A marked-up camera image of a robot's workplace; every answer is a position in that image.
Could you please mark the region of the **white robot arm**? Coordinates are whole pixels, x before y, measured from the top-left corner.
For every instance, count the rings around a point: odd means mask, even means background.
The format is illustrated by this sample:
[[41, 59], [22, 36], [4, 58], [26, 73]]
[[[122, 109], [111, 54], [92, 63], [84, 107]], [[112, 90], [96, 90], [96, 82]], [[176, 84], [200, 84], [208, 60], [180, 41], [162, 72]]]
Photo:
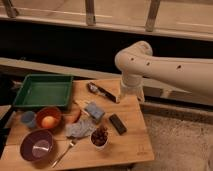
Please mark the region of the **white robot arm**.
[[115, 65], [121, 71], [120, 93], [145, 101], [142, 77], [213, 99], [213, 59], [155, 57], [146, 41], [120, 50]]

